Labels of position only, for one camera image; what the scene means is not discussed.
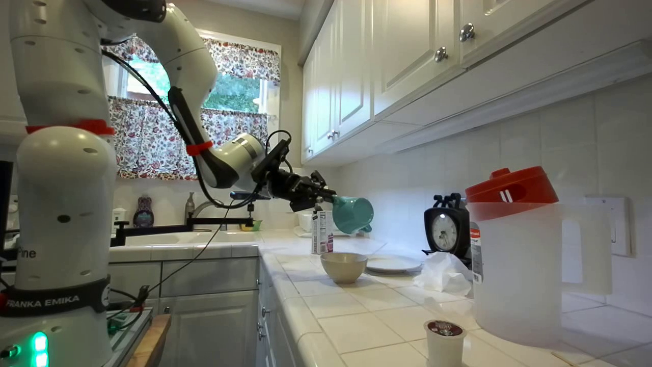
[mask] lower cabinet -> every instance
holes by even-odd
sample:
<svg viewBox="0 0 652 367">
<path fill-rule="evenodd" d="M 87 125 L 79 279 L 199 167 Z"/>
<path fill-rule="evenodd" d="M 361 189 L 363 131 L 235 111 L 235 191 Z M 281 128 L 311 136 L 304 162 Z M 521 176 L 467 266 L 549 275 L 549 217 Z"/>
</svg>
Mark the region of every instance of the lower cabinet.
<svg viewBox="0 0 652 367">
<path fill-rule="evenodd" d="M 184 266 L 185 262 L 111 266 L 112 288 L 123 291 L 137 294 L 140 286 L 166 279 L 149 300 L 160 315 L 172 315 L 160 367 L 305 366 L 256 250 L 247 258 Z"/>
<path fill-rule="evenodd" d="M 172 315 L 162 367 L 252 367 L 256 291 L 164 298 Z"/>
<path fill-rule="evenodd" d="M 292 337 L 280 296 L 260 262 L 256 367 L 301 367 L 298 342 Z"/>
</svg>

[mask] upper cabinet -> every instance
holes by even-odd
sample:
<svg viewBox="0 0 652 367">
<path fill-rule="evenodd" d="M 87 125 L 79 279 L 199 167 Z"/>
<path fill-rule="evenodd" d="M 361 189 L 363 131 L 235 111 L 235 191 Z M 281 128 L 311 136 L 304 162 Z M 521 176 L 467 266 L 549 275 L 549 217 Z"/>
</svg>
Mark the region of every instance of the upper cabinet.
<svg viewBox="0 0 652 367">
<path fill-rule="evenodd" d="M 457 3 L 375 0 L 371 15 L 375 115 L 446 79 L 458 63 Z"/>
<path fill-rule="evenodd" d="M 652 73 L 651 23 L 651 0 L 334 0 L 304 70 L 304 162 L 412 149 Z"/>
<path fill-rule="evenodd" d="M 371 119 L 369 3 L 334 3 L 304 65 L 304 160 Z"/>
<path fill-rule="evenodd" d="M 586 0 L 461 0 L 458 40 L 475 63 Z"/>
</svg>

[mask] window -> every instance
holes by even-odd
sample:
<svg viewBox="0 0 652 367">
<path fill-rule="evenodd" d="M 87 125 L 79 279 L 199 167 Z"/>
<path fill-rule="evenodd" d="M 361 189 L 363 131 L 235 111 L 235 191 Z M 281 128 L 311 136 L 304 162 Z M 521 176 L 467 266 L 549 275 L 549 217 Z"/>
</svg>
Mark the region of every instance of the window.
<svg viewBox="0 0 652 367">
<path fill-rule="evenodd" d="M 280 128 L 281 49 L 208 31 L 199 31 L 199 37 L 220 70 L 202 106 L 202 126 L 211 142 L 220 145 L 243 131 L 265 142 L 269 131 Z M 167 73 L 147 44 L 133 37 L 124 46 L 108 47 L 108 52 L 128 60 L 167 102 Z M 164 108 L 115 61 L 105 63 L 105 73 L 111 121 L 117 126 L 118 176 L 193 179 L 191 160 Z"/>
</svg>

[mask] electrical outlet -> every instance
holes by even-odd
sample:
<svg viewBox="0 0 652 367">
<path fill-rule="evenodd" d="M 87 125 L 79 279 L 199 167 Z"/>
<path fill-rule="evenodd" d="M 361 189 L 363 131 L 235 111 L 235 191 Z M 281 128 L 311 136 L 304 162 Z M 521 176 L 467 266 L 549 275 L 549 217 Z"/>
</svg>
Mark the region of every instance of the electrical outlet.
<svg viewBox="0 0 652 367">
<path fill-rule="evenodd" d="M 630 243 L 630 200 L 626 196 L 589 196 L 594 205 L 607 211 L 611 226 L 611 255 L 631 258 Z"/>
</svg>

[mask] ceiling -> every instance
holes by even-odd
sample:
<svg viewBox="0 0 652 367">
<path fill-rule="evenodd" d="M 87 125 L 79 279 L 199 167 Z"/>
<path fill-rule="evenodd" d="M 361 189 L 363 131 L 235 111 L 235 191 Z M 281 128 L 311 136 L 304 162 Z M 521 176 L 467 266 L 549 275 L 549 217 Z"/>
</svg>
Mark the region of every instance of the ceiling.
<svg viewBox="0 0 652 367">
<path fill-rule="evenodd" d="M 305 0 L 208 0 L 224 6 L 260 12 L 269 16 L 299 20 Z"/>
</svg>

